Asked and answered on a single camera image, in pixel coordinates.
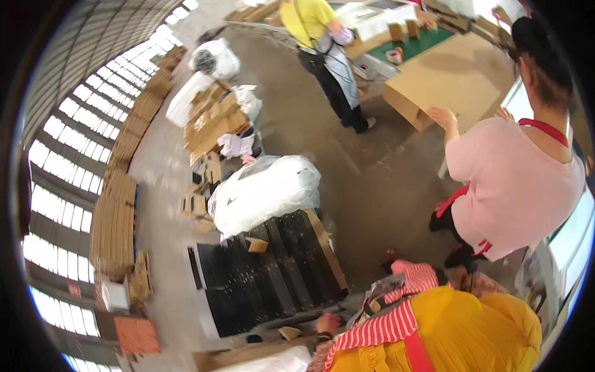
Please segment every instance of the black hair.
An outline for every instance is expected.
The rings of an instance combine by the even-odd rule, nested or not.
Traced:
[[[543,26],[533,18],[521,17],[512,24],[512,40],[514,46],[510,51],[511,57],[518,62],[519,57],[526,54],[538,67],[539,97],[547,105],[568,107],[572,96],[572,79]]]

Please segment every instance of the worker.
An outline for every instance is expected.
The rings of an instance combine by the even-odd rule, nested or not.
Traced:
[[[450,229],[461,246],[444,266],[495,261],[553,233],[576,207],[585,167],[572,150],[568,124],[572,80],[534,18],[512,25],[511,57],[534,118],[515,122],[505,109],[463,136],[445,108],[427,114],[444,128],[446,163],[453,180],[468,182],[433,213],[430,230]]]
[[[364,119],[358,87],[343,45],[353,41],[353,32],[335,18],[325,0],[283,0],[281,21],[296,39],[298,58],[318,80],[343,127],[364,133],[376,119]]]
[[[357,314],[358,322],[350,321],[342,335],[337,335],[336,315],[319,318],[307,372],[533,369],[541,324],[522,300],[503,293],[485,274],[470,278],[458,273],[458,287],[456,282],[440,283],[428,264],[397,260],[392,268],[394,274],[374,283],[362,305],[369,312],[380,299],[376,304],[381,302],[384,309],[379,316]]]

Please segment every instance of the orange mat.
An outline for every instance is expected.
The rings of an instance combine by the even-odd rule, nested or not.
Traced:
[[[159,355],[155,326],[148,319],[114,317],[115,331],[125,354]]]

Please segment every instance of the yellow top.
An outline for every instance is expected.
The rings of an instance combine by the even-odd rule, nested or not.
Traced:
[[[436,372],[531,371],[539,358],[541,325],[520,299],[438,287],[411,307]],[[411,372],[403,342],[339,351],[331,372]]]
[[[303,25],[296,12],[296,1]],[[297,39],[298,44],[308,48],[312,48],[312,42],[308,35],[314,40],[320,40],[327,30],[326,25],[335,19],[333,9],[325,0],[284,0],[279,11],[281,12],[281,22],[287,31]]]

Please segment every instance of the red sign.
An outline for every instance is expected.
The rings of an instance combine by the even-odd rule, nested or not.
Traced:
[[[80,287],[76,284],[68,285],[68,292],[72,297],[80,298]]]

